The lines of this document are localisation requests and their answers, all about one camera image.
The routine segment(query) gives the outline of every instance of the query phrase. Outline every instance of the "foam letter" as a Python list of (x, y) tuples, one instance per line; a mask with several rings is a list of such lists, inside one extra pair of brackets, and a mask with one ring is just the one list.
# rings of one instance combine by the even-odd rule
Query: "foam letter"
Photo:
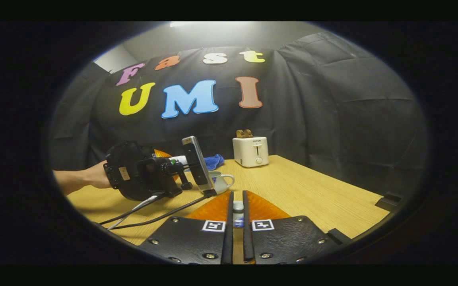
[(165, 102), (165, 112), (162, 118), (173, 118), (178, 116), (176, 105), (180, 108), (183, 114), (189, 113), (194, 101), (196, 107), (193, 111), (196, 114), (216, 112), (218, 106), (213, 102), (213, 85), (215, 80), (202, 80), (194, 86), (190, 93), (187, 93), (181, 85), (172, 85), (166, 87), (164, 92), (167, 94)]
[(124, 83), (129, 82), (130, 81), (130, 77), (131, 76), (135, 76), (137, 71), (142, 67), (144, 67), (144, 63), (138, 64), (138, 65), (134, 65), (133, 67), (129, 67), (127, 69), (124, 69), (123, 70), (123, 75), (121, 76), (120, 81), (118, 83), (116, 83), (116, 86), (122, 85)]
[(204, 60), (202, 60), (205, 64), (223, 64), (227, 62), (227, 56), (221, 52), (213, 52), (211, 54), (205, 54)]
[(171, 67), (173, 65), (176, 65), (177, 63), (180, 62), (179, 60), (180, 56), (170, 56), (169, 58), (164, 58), (161, 60), (158, 65), (155, 67), (155, 70), (161, 70), (166, 67)]
[(262, 56), (261, 52), (256, 52), (256, 51), (242, 51), (240, 54), (243, 54), (243, 58), (247, 62), (251, 63), (262, 63), (264, 62), (264, 58), (258, 58), (258, 56)]
[(155, 83), (146, 83), (142, 85), (140, 89), (140, 99), (136, 105), (130, 105), (130, 100), (132, 99), (133, 93), (137, 90), (136, 88), (128, 89), (121, 94), (121, 102), (120, 102), (120, 114), (122, 115), (130, 115), (138, 112), (142, 108), (145, 107), (147, 103), (147, 99), (149, 98), (149, 91), (151, 87), (155, 85)]
[(258, 108), (262, 107), (262, 102), (259, 101), (256, 83), (259, 82), (257, 78), (249, 76), (238, 76), (236, 81), (241, 86), (241, 101), (240, 106), (243, 108)]

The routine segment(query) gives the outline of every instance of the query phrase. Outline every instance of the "black curtain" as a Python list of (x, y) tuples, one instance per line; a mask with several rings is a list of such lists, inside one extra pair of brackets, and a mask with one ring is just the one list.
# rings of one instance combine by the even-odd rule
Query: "black curtain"
[[(262, 53), (249, 63), (239, 53)], [(205, 64), (205, 54), (224, 53), (223, 64)], [(180, 62), (155, 70), (161, 60)], [(323, 32), (281, 49), (214, 47), (165, 54), (144, 61), (130, 81), (116, 86), (123, 71), (109, 75), (95, 64), (82, 73), (58, 107), (51, 132), (51, 162), (57, 170), (80, 170), (104, 160), (122, 141), (138, 141), (181, 155), (181, 138), (197, 136), (203, 154), (234, 158), (232, 138), (250, 129), (268, 138), (277, 154), (366, 190), (407, 195), (423, 173), (427, 155), (425, 118), (414, 95), (385, 63), (354, 44)], [(259, 80), (260, 108), (242, 108), (239, 76)], [(190, 92), (202, 80), (215, 80), (219, 109), (164, 119), (166, 87)], [(121, 115), (122, 92), (155, 83), (144, 108)]]

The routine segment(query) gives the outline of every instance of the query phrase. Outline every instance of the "smartphone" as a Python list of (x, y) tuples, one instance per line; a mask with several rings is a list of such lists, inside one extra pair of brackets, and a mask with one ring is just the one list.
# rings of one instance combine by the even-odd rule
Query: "smartphone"
[(208, 174), (208, 167), (206, 167), (197, 138), (195, 136), (186, 137), (181, 140), (181, 143), (183, 144), (183, 152), (187, 158), (190, 172), (199, 189), (201, 191), (213, 190), (215, 187)]

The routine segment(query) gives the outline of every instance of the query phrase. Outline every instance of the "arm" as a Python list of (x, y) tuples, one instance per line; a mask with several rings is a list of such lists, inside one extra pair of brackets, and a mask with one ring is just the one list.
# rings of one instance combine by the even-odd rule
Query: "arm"
[(60, 185), (61, 190), (65, 195), (71, 194), (85, 186), (94, 186), (99, 189), (111, 188), (109, 179), (105, 174), (103, 165), (107, 161), (102, 161), (93, 167), (79, 171), (56, 171), (53, 170), (56, 181)]

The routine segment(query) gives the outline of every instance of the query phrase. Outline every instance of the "toaster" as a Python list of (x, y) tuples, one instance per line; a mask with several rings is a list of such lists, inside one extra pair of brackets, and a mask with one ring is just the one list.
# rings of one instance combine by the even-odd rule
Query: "toaster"
[(233, 138), (234, 159), (244, 167), (264, 166), (268, 161), (266, 137)]

